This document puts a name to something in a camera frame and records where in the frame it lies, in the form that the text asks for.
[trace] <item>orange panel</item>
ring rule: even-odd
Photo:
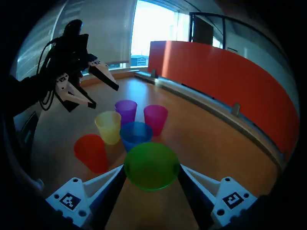
[[[289,158],[299,117],[283,87],[264,69],[232,52],[206,44],[154,41],[149,67],[157,74],[204,92],[253,121]]]

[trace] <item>screw hole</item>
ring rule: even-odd
[[[74,220],[71,218],[71,217],[66,217],[66,219],[70,222],[70,223],[73,223]]]
[[[221,216],[221,215],[224,215],[224,214],[225,214],[225,211],[224,211],[224,209],[219,209],[219,210],[217,211],[216,214],[218,214],[219,216]]]
[[[86,212],[83,211],[83,210],[79,211],[79,216],[85,217],[86,216]]]

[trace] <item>pink plastic cup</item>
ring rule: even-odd
[[[134,122],[137,112],[137,103],[131,100],[122,100],[115,104],[115,111],[122,116],[121,126]]]
[[[167,114],[167,109],[161,105],[149,105],[144,109],[145,123],[152,128],[153,136],[161,134]]]

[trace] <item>black cable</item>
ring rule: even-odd
[[[48,104],[48,101],[49,101],[49,99],[50,99],[50,96],[51,96],[51,91],[48,91],[48,98],[47,98],[47,101],[44,102],[44,100],[40,100],[41,103],[42,103],[43,105],[47,105],[47,104]]]
[[[39,61],[38,61],[36,74],[38,74],[38,73],[40,72],[40,62],[41,62],[41,59],[42,59],[42,56],[43,56],[43,53],[44,53],[45,49],[46,49],[49,45],[51,45],[51,44],[54,45],[54,43],[56,43],[58,40],[59,40],[59,38],[55,38],[55,39],[51,40],[51,41],[48,42],[48,43],[45,45],[45,47],[43,48],[43,51],[41,52],[40,59],[39,59]],[[47,56],[46,56],[46,58],[45,58],[45,60],[44,60],[44,63],[43,63],[43,65],[42,65],[42,67],[41,67],[41,70],[43,70],[43,71],[47,69],[47,64],[48,64],[48,61],[49,61],[49,59],[50,59],[50,51],[49,51],[49,53],[47,54]],[[49,108],[51,107],[51,104],[52,104],[52,102],[53,102],[53,98],[54,98],[54,89],[53,89],[52,91],[49,91],[49,92],[48,92],[48,97],[47,97],[47,100],[46,100],[45,102],[44,102],[44,99],[39,100],[40,106],[41,106],[41,108],[42,108],[44,111],[49,110]]]
[[[47,107],[47,108],[44,108],[44,106],[42,105],[41,100],[40,100],[40,105],[41,105],[41,108],[42,108],[44,111],[47,111],[47,110],[49,110],[49,109],[50,109],[50,107],[51,107],[51,105],[52,105],[53,97],[54,97],[54,90],[52,90],[51,100],[50,100],[50,103],[49,103],[49,105],[48,105],[48,107]]]

